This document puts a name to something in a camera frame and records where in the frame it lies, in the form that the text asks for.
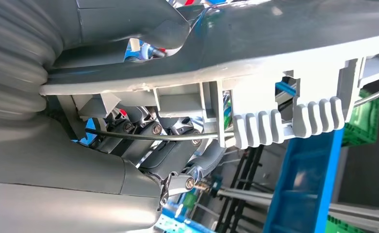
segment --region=metal bracket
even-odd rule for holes
[[[169,196],[186,193],[195,186],[195,179],[187,174],[181,173],[179,176],[172,176],[169,183]]]

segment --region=metal rod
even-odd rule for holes
[[[186,141],[186,140],[197,140],[197,139],[209,139],[209,138],[218,138],[216,133],[201,133],[201,134],[183,134],[183,135],[139,135],[139,134],[126,134],[126,133],[113,133],[106,132],[101,130],[94,130],[86,128],[87,133],[92,133],[100,136],[106,137],[116,137],[123,139],[132,139],[132,140],[160,140],[160,141]],[[225,132],[225,137],[233,136],[233,131]]]
[[[199,207],[199,208],[201,208],[202,210],[204,210],[204,211],[210,213],[211,215],[213,215],[213,216],[215,216],[215,217],[219,217],[219,214],[217,214],[217,213],[215,213],[214,211],[208,209],[208,207],[206,207],[206,206],[203,206],[203,205],[201,205],[201,204],[199,204],[199,203],[196,204],[196,206]]]
[[[218,164],[218,166],[222,166],[224,164],[230,164],[230,163],[234,163],[234,162],[239,162],[239,161],[241,161],[241,159],[232,159],[232,160],[224,161],[224,162]]]
[[[256,173],[256,170],[259,166],[259,161],[261,160],[261,155],[262,155],[263,150],[264,150],[264,145],[260,145],[258,147],[258,150],[256,151],[255,156],[254,156],[254,160],[252,162],[252,166],[251,166],[251,169],[249,171],[247,181],[252,181],[253,178],[255,177],[255,173]],[[244,190],[246,190],[246,191],[249,190],[251,188],[251,185],[252,185],[251,182],[246,183]],[[244,211],[244,206],[245,206],[245,201],[240,200],[238,208],[236,209],[236,212],[235,212],[235,217],[233,219],[233,223],[232,223],[232,227],[231,227],[231,233],[235,233],[236,227],[238,226],[239,219],[241,218],[242,212]]]
[[[379,91],[378,92],[375,92],[374,94],[366,97],[366,98],[363,98],[361,100],[358,100],[355,102],[354,106],[357,107],[359,105],[362,105],[364,103],[367,103],[369,101],[372,101],[372,100],[375,100],[375,99],[378,99],[379,98]]]

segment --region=black cable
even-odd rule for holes
[[[279,106],[278,106],[278,111],[282,111],[282,110],[285,110],[285,108],[287,108],[289,105],[291,105],[292,103],[294,102],[294,98],[290,98],[289,100],[281,103]]]

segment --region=black bar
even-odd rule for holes
[[[274,193],[274,190],[272,188],[268,188],[262,184],[259,184],[258,182],[248,181],[248,180],[238,180],[238,181],[243,182],[243,183],[251,183],[251,188],[258,189],[259,191],[263,193]]]
[[[242,169],[240,179],[245,179],[247,177],[249,169],[252,165],[253,158],[255,157],[256,151],[257,151],[256,148],[251,148],[251,150],[249,151],[248,158],[247,158],[247,161],[245,162],[244,169]],[[243,188],[244,188],[244,183],[242,182],[239,182],[238,185],[236,186],[236,189],[243,189]],[[235,208],[238,205],[238,203],[239,203],[238,199],[232,199],[227,217],[225,218],[224,225],[222,226],[222,229],[220,229],[219,232],[225,233],[227,229],[229,228],[229,224],[231,223],[233,213],[235,212]]]
[[[231,186],[230,186],[231,188],[235,187],[236,181],[238,180],[239,173],[241,172],[241,168],[242,168],[242,165],[244,164],[246,157],[247,157],[247,153],[244,152],[244,154],[241,157],[241,160],[238,163],[238,167],[236,168],[235,174],[233,176]],[[228,197],[225,198],[225,202],[224,202],[224,205],[222,206],[221,214],[219,215],[219,219],[218,219],[218,222],[217,222],[216,227],[215,227],[215,229],[217,229],[217,230],[221,226],[221,223],[222,223],[222,220],[225,216],[225,212],[227,210],[229,201],[230,201],[230,198],[228,198]]]
[[[244,204],[244,207],[246,207],[246,208],[248,208],[250,210],[253,210],[255,212],[258,212],[260,214],[263,214],[263,215],[266,215],[268,213],[268,210],[266,208],[255,206],[255,205],[251,205],[251,204],[249,204],[247,202]]]
[[[264,224],[263,224],[262,222],[257,221],[257,220],[254,220],[254,219],[252,219],[252,218],[250,218],[250,217],[247,217],[247,216],[245,216],[245,215],[241,215],[241,219],[243,219],[244,221],[247,221],[247,222],[249,222],[250,224],[252,224],[252,225],[254,225],[254,226],[257,226],[257,227],[259,227],[259,228],[261,228],[261,229],[264,227]]]
[[[259,161],[261,160],[261,155],[262,155],[263,150],[264,150],[264,145],[260,145],[258,147],[258,150],[256,151],[256,155],[254,156],[253,163],[248,174],[248,179],[247,179],[248,181],[252,181],[255,176],[256,169],[258,168]],[[252,185],[251,182],[247,182],[245,184],[244,190],[249,190],[251,188],[251,185]],[[242,212],[244,210],[244,205],[245,205],[245,201],[239,200],[239,205],[238,205],[238,208],[236,208],[235,217],[233,219],[233,223],[231,227],[231,233],[235,233],[236,227],[238,226],[239,219],[241,218]]]

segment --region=blue metal frame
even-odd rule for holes
[[[324,233],[344,129],[290,141],[264,233]]]

